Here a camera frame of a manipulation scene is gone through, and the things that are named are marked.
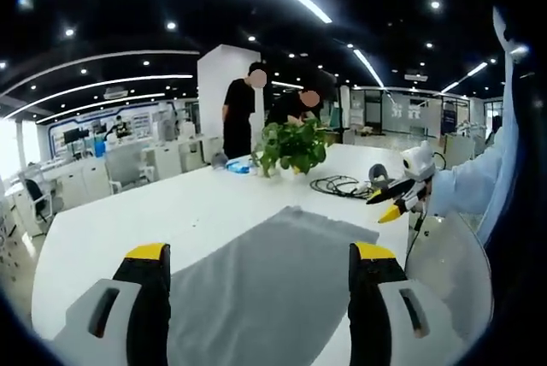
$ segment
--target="black shirt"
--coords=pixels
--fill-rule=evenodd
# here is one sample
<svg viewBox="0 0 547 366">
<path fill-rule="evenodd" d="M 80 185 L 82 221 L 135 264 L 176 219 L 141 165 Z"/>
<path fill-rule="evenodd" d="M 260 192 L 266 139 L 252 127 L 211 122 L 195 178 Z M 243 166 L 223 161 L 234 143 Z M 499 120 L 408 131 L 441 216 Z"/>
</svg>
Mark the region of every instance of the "black shirt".
<svg viewBox="0 0 547 366">
<path fill-rule="evenodd" d="M 228 106 L 226 122 L 249 122 L 255 112 L 255 90 L 243 79 L 234 80 L 228 87 L 224 104 Z"/>
<path fill-rule="evenodd" d="M 285 124 L 287 122 L 287 116 L 292 115 L 295 118 L 300 118 L 306 112 L 311 111 L 316 118 L 319 119 L 321 111 L 321 102 L 314 108 L 310 108 L 302 102 L 298 92 L 290 92 L 284 94 L 281 97 L 273 101 L 273 106 L 268 114 L 266 125 L 276 122 L 278 124 Z"/>
</svg>

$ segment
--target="floor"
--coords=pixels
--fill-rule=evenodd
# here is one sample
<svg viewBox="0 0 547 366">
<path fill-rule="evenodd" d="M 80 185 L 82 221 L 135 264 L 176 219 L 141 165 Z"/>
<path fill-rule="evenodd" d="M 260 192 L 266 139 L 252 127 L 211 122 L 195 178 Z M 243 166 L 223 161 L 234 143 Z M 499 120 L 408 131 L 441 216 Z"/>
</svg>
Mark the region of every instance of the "floor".
<svg viewBox="0 0 547 366">
<path fill-rule="evenodd" d="M 397 151 L 404 151 L 417 146 L 423 139 L 411 135 L 389 133 L 385 136 L 356 137 L 356 145 L 366 145 L 379 148 L 389 148 Z M 436 139 L 429 139 L 433 149 L 439 151 Z M 413 227 L 418 216 L 411 214 L 410 226 Z M 468 225 L 474 230 L 479 225 L 480 217 L 468 216 Z M 437 230 L 441 220 L 428 217 L 422 226 L 422 232 Z M 409 230 L 410 240 L 415 232 Z M 30 239 L 22 228 L 17 228 L 14 234 L 0 244 L 0 286 L 9 300 L 13 303 L 15 310 L 20 314 L 21 319 L 30 326 L 31 321 L 31 299 L 34 272 L 38 256 L 44 244 L 46 236 L 39 236 Z"/>
</svg>

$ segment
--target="ceiling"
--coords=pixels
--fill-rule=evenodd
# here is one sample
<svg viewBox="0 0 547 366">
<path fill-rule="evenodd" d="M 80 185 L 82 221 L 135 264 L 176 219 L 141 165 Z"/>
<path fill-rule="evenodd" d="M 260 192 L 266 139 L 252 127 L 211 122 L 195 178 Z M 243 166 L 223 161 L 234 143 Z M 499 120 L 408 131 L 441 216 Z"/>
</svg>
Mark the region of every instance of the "ceiling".
<svg viewBox="0 0 547 366">
<path fill-rule="evenodd" d="M 197 97 L 197 60 L 218 44 L 259 50 L 269 79 L 291 84 L 305 74 L 327 71 L 338 75 L 339 84 L 377 86 L 354 49 L 384 85 L 434 91 L 487 62 L 450 93 L 482 98 L 503 93 L 502 50 L 487 0 L 313 1 L 331 23 L 297 0 L 0 0 L 0 67 L 5 62 L 0 116 L 52 94 L 119 79 L 136 78 L 121 83 L 135 96 Z M 432 7 L 433 1 L 439 8 Z M 169 22 L 176 28 L 167 29 Z M 71 36 L 68 29 L 74 31 Z M 93 58 L 27 80 L 63 63 L 121 51 L 141 52 Z M 182 74 L 193 78 L 144 79 Z M 415 84 L 405 74 L 428 78 Z M 37 121 L 94 103 L 105 88 L 54 97 L 17 116 Z"/>
</svg>

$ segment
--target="white desk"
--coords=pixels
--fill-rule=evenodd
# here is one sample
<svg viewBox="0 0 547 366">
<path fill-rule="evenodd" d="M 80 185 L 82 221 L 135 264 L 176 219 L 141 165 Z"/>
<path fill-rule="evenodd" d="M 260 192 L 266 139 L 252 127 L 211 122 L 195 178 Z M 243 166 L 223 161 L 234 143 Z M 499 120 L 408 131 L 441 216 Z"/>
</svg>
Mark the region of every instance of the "white desk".
<svg viewBox="0 0 547 366">
<path fill-rule="evenodd" d="M 380 225 L 386 203 L 366 205 L 309 188 L 311 180 L 334 174 L 368 179 L 383 163 L 389 174 L 403 172 L 395 151 L 333 145 L 326 162 L 304 180 L 282 180 L 202 168 L 123 192 L 59 214 L 44 242 L 32 290 L 32 324 L 39 335 L 54 338 L 65 311 L 101 278 L 111 278 L 123 257 L 150 242 L 171 245 L 171 270 L 177 272 L 219 249 L 286 205 L 344 220 L 379 233 L 378 245 L 393 251 L 404 265 L 407 216 Z M 347 316 L 314 366 L 349 364 Z"/>
</svg>

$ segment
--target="potted plant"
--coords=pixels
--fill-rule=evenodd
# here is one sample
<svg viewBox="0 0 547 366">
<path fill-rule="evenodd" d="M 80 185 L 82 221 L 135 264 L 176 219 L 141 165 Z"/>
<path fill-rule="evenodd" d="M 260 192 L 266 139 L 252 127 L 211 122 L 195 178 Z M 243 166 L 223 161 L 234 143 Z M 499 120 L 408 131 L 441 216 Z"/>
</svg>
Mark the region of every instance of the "potted plant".
<svg viewBox="0 0 547 366">
<path fill-rule="evenodd" d="M 306 120 L 302 125 L 272 123 L 262 130 L 262 143 L 251 156 L 256 166 L 262 168 L 264 176 L 270 177 L 273 168 L 292 168 L 295 174 L 307 174 L 326 159 L 326 148 L 332 144 L 326 131 L 316 119 Z"/>
</svg>

